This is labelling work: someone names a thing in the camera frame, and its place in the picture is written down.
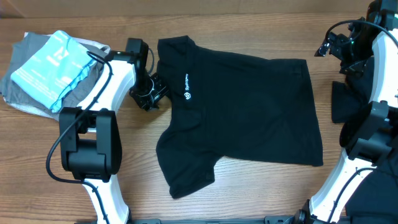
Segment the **black polo shirt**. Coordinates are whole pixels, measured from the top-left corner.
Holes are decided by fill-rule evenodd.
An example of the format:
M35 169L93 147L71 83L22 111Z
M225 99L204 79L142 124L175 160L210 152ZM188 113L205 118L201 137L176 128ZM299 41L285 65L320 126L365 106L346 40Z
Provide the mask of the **black polo shirt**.
M157 50L172 114L156 153L172 198L212 184L224 156L323 165L306 60L210 50L187 36L161 39Z

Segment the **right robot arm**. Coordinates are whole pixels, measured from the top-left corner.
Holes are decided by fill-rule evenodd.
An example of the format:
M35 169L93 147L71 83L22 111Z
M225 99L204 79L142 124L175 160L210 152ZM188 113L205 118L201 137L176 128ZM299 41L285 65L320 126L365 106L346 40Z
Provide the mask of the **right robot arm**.
M340 59L340 72L373 73L364 109L345 122L341 154L321 189L291 217L266 217L265 223L347 222L341 211L361 182L397 150L397 1L373 1L365 18L347 20L350 36L328 29L317 57Z

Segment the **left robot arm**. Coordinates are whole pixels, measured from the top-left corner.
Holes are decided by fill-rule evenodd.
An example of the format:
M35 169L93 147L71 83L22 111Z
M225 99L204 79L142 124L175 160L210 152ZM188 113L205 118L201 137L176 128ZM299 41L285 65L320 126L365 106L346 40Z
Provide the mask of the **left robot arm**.
M59 147L62 167L72 173L72 184L88 192L97 223L132 223L117 173L121 167L122 144L116 113L125 95L145 111L157 109L169 92L157 73L146 70L153 52L142 39L130 38L124 51L105 56L88 55L105 66L105 75L79 106L65 107L59 115Z

